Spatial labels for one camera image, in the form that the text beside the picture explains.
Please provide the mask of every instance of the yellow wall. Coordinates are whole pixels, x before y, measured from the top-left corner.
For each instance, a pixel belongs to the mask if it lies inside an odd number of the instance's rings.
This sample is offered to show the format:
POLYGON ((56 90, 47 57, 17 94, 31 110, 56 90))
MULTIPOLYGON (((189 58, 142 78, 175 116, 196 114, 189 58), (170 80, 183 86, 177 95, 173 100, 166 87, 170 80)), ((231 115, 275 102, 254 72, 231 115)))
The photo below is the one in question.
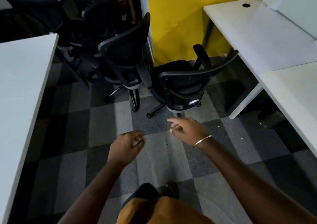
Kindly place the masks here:
MULTIPOLYGON (((154 64, 196 59, 193 45, 201 44, 208 17, 203 6, 234 0, 149 0, 154 64)), ((215 56, 227 53, 229 43, 217 28, 213 28, 207 53, 215 56)))

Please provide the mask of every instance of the bracelet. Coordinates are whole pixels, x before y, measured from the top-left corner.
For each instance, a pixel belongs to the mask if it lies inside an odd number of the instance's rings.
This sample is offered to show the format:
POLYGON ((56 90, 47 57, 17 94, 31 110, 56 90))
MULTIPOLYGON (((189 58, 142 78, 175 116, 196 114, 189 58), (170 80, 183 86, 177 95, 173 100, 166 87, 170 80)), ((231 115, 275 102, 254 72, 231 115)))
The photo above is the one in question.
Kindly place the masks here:
POLYGON ((209 136, 207 136, 207 137, 205 137, 205 138, 202 138, 200 141, 197 141, 197 143, 193 146, 193 148, 197 149, 196 146, 197 146, 200 142, 202 142, 203 140, 205 140, 205 139, 207 139, 207 138, 209 138, 209 137, 212 137, 212 135, 209 135, 209 136))

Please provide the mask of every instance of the desk leg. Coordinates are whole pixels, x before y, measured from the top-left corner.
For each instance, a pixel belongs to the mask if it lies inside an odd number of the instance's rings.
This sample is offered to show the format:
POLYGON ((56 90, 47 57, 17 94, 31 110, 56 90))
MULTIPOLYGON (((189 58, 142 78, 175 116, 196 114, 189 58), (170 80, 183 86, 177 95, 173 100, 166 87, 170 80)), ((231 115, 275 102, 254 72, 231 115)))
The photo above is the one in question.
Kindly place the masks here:
POLYGON ((205 33, 203 44, 202 44, 204 49, 206 49, 206 46, 207 46, 207 43, 208 43, 208 39, 209 39, 209 36, 210 36, 210 32, 212 30, 212 26, 213 25, 214 25, 214 22, 212 22, 212 20, 209 18, 207 29, 206 29, 206 33, 205 33))
POLYGON ((244 92, 244 94, 242 94, 242 96, 237 100, 236 103, 240 102, 240 104, 237 107, 235 107, 232 112, 229 110, 229 118, 230 119, 235 118, 262 90, 263 90, 263 87, 260 85, 260 83, 258 83, 254 88, 252 88, 251 91, 248 88, 244 92))

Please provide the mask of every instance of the checkered carpet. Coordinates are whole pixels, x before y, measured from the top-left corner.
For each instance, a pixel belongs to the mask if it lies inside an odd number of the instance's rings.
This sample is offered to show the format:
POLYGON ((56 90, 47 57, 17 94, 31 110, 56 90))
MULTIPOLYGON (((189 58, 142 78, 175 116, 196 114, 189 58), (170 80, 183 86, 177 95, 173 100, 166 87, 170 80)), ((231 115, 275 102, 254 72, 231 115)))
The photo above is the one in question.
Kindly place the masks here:
MULTIPOLYGON (((316 215, 317 160, 310 150, 286 147, 275 130, 259 124, 256 112, 228 118, 225 110, 245 89, 242 75, 241 69, 225 69, 208 86, 201 108, 184 115, 203 123, 252 170, 316 215)), ((57 223, 107 162, 110 143, 136 129, 145 131, 146 145, 115 183, 99 223, 116 223, 122 202, 142 183, 162 191, 168 180, 177 182, 180 200, 215 223, 251 223, 215 165, 169 133, 166 119, 173 114, 163 108, 146 118, 158 105, 149 90, 140 89, 137 113, 127 90, 115 94, 111 104, 103 102, 104 95, 99 82, 88 89, 61 63, 52 65, 10 223, 57 223)))

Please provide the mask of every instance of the foot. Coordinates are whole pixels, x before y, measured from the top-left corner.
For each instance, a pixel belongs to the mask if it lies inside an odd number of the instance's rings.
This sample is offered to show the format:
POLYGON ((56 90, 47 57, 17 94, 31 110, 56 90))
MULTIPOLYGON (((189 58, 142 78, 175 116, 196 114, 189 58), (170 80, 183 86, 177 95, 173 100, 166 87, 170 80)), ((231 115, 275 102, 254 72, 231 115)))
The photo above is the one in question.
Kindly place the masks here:
POLYGON ((174 199, 179 198, 179 193, 178 193, 178 186, 175 182, 169 181, 165 185, 165 191, 163 192, 162 196, 168 196, 174 199))

